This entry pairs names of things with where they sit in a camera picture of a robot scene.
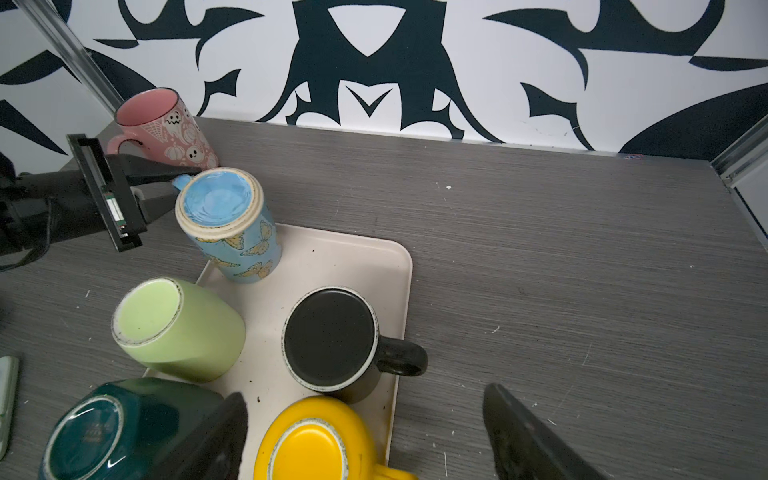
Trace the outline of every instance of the light green mug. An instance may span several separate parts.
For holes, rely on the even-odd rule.
[[[174,278],[153,278],[120,301],[112,337],[158,372],[210,382],[226,372],[245,343],[242,317],[215,293]]]

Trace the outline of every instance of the yellow butterfly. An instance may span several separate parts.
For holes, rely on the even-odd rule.
[[[264,220],[261,220],[261,241],[254,245],[253,247],[249,248],[248,250],[242,252],[241,256],[246,255],[264,255],[264,252],[266,252],[270,248],[270,237],[272,236],[272,225],[269,225]]]
[[[258,275],[260,278],[264,278],[265,276],[270,274],[270,270],[272,270],[272,260],[265,263],[264,266],[261,266],[261,262],[259,262],[244,272],[235,273],[235,276]]]
[[[206,257],[208,257],[208,260],[210,260],[211,262],[215,263],[218,266],[240,266],[239,263],[227,262],[222,260],[219,257],[214,257],[213,255],[206,255]]]
[[[242,250],[245,247],[245,240],[243,239],[242,233],[238,233],[234,237],[223,238],[221,240],[207,240],[205,238],[200,238],[200,237],[195,237],[195,239],[198,242],[203,242],[203,243],[219,243],[220,241],[223,240],[227,242],[227,245],[229,245],[232,248],[236,248],[238,250]]]

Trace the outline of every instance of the gray wooden table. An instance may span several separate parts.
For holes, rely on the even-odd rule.
[[[430,365],[400,382],[391,466],[493,478],[481,400],[501,382],[608,478],[766,478],[768,255],[705,162],[200,126],[279,222],[411,253],[406,338]],[[22,359],[0,478],[33,478],[60,415],[142,373],[113,308],[204,265],[172,214],[142,240],[55,244],[0,275],[0,353]]]

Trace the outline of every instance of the yellow mug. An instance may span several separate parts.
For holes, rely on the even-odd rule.
[[[280,413],[261,441],[253,480],[419,480],[376,464],[373,440],[345,403],[314,396]]]

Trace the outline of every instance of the black mug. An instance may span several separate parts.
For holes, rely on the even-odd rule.
[[[344,286],[309,292],[291,310],[283,326],[283,360],[302,386],[346,403],[367,397],[381,372],[418,376],[427,370],[427,352],[380,336],[373,308]]]

